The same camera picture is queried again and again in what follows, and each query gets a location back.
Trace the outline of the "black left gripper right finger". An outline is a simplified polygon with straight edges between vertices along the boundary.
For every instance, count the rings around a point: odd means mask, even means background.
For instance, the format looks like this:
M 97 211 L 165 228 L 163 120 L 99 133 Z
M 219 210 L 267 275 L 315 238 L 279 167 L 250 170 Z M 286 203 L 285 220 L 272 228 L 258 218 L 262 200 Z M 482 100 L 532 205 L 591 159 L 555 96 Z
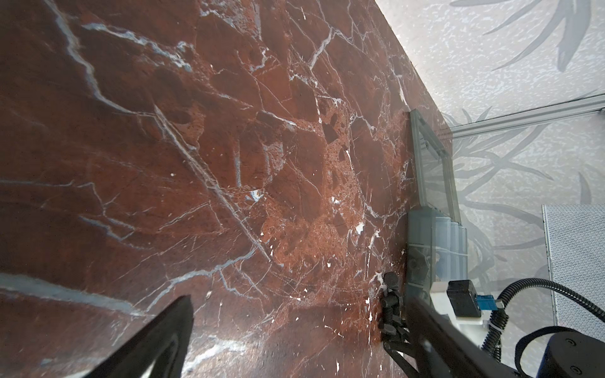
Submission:
M 407 302 L 406 322 L 420 377 L 515 376 L 420 299 Z

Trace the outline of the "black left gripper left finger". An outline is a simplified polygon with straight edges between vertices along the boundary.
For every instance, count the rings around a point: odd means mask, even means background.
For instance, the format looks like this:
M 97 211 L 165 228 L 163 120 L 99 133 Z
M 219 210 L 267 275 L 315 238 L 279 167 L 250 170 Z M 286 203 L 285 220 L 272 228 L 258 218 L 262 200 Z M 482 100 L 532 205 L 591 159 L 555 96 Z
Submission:
M 187 356 L 194 312 L 189 295 L 173 301 L 88 377 L 180 377 Z

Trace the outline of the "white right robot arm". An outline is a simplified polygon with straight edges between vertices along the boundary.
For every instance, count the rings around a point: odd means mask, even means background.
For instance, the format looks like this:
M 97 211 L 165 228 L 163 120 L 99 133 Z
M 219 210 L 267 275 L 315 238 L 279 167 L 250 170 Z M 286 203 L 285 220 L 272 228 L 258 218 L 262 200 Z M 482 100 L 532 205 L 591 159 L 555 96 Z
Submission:
M 488 333 L 481 346 L 482 351 L 484 351 L 489 357 L 491 357 L 497 362 L 501 362 L 501 336 L 504 333 L 504 330 L 509 320 L 509 316 L 506 313 L 506 308 L 510 301 L 513 299 L 513 297 L 528 288 L 544 288 L 554 291 L 555 293 L 558 293 L 560 295 L 563 295 L 567 299 L 570 299 L 572 302 L 575 302 L 580 307 L 589 311 L 589 313 L 591 313 L 600 321 L 604 322 L 604 310 L 598 307 L 595 303 L 586 299 L 586 297 L 578 294 L 576 291 L 573 291 L 568 287 L 565 287 L 551 280 L 545 280 L 540 278 L 526 278 L 522 280 L 517 280 L 514 283 L 509 284 L 499 294 L 497 300 L 501 302 L 502 307 L 497 307 L 496 310 L 492 311 L 488 322 Z M 539 337 L 542 337 L 544 335 L 554 335 L 562 332 L 577 333 L 576 330 L 554 325 L 544 327 L 535 332 L 532 332 L 518 341 L 515 347 L 515 368 L 520 377 L 529 377 L 529 375 L 523 370 L 521 366 L 521 357 L 527 346 L 529 346 L 532 341 Z

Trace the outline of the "black hex bolt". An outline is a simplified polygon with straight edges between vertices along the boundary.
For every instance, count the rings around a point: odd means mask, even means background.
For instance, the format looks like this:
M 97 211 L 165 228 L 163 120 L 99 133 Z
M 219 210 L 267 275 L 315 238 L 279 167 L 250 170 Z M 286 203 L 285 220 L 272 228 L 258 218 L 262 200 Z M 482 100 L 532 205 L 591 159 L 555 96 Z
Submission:
M 382 318 L 379 321 L 379 329 L 381 333 L 387 336 L 397 336 L 400 329 L 403 327 L 403 320 L 400 316 L 400 308 L 398 305 L 384 307 Z

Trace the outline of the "black socket screw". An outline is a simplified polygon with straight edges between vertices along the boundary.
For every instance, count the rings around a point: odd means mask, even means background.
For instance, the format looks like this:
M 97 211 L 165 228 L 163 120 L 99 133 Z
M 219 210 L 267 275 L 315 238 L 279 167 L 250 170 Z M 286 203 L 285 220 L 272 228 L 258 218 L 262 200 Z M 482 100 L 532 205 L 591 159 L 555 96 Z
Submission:
M 386 272 L 383 275 L 384 290 L 383 297 L 381 299 L 381 306 L 383 308 L 399 306 L 400 305 L 400 292 L 399 292 L 399 277 L 395 272 Z

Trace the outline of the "clear plastic organizer box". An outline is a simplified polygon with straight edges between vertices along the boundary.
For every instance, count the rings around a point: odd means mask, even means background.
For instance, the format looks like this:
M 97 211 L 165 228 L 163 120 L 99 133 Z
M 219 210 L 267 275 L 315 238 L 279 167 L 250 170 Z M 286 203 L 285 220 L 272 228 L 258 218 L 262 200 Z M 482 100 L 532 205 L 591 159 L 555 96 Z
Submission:
M 430 304 L 434 283 L 468 278 L 468 237 L 451 154 L 417 110 L 411 131 L 420 206 L 408 214 L 406 295 Z

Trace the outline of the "aluminium frame post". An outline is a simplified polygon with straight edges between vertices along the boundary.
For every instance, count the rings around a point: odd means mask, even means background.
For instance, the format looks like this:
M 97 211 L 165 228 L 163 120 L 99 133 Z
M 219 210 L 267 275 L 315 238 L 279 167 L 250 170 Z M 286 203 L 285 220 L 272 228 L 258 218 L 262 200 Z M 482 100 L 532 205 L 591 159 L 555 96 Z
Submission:
M 548 124 L 567 118 L 580 117 L 604 110 L 604 94 L 592 95 L 569 102 L 526 110 L 507 116 L 476 121 L 470 124 L 450 127 L 454 139 L 470 137 L 490 132 L 500 132 L 524 127 Z

